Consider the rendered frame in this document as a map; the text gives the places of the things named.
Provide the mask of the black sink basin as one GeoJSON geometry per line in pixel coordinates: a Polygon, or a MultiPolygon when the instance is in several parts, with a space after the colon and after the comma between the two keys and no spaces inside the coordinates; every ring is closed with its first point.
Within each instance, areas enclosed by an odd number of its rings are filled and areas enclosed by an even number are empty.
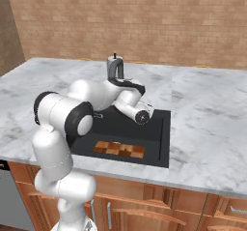
{"type": "Polygon", "coordinates": [[[155,109],[151,119],[144,125],[137,125],[114,106],[97,114],[103,117],[94,118],[88,134],[78,138],[67,136],[74,155],[169,167],[170,110],[155,109]],[[113,148],[119,145],[143,147],[144,155],[141,158],[133,158],[127,152],[115,155],[105,150],[107,143],[111,143],[113,148]]]}

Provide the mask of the checkered wooden cutting board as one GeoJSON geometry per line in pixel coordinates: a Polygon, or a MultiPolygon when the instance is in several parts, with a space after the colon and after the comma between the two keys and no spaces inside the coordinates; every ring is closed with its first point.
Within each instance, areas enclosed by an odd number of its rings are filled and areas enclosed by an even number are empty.
{"type": "Polygon", "coordinates": [[[98,141],[94,151],[105,155],[116,155],[135,159],[142,159],[145,155],[145,147],[122,144],[120,142],[98,141]]]}

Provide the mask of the grey sink faucet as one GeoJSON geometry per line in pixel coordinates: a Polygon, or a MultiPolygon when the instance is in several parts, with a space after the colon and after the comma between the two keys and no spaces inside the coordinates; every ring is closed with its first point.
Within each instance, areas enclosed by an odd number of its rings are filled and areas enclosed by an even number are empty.
{"type": "Polygon", "coordinates": [[[107,77],[112,78],[124,78],[124,60],[120,56],[110,56],[107,58],[107,77]]]}

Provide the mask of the wooden cabinet door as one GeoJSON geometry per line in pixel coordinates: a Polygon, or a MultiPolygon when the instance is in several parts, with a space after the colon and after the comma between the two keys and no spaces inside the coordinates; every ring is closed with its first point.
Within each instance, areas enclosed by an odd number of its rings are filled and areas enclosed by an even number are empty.
{"type": "Polygon", "coordinates": [[[58,199],[36,191],[30,184],[15,183],[36,231],[50,231],[59,220],[58,199]]]}
{"type": "Polygon", "coordinates": [[[98,193],[105,231],[199,231],[201,214],[162,209],[128,198],[98,193]],[[108,228],[107,203],[111,202],[112,230],[108,228]]]}

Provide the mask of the wooden drawer front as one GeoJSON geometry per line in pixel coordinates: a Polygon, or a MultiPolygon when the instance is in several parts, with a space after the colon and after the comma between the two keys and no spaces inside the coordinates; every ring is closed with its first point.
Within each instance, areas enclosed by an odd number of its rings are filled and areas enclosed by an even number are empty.
{"type": "Polygon", "coordinates": [[[247,199],[220,196],[217,200],[214,215],[247,223],[247,199]]]}

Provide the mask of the grey dishwasher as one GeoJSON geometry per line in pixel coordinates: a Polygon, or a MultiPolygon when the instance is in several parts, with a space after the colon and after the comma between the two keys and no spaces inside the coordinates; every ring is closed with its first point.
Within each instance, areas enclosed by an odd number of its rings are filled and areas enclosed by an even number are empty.
{"type": "Polygon", "coordinates": [[[11,169],[2,159],[0,159],[0,224],[36,231],[15,185],[11,169]]]}

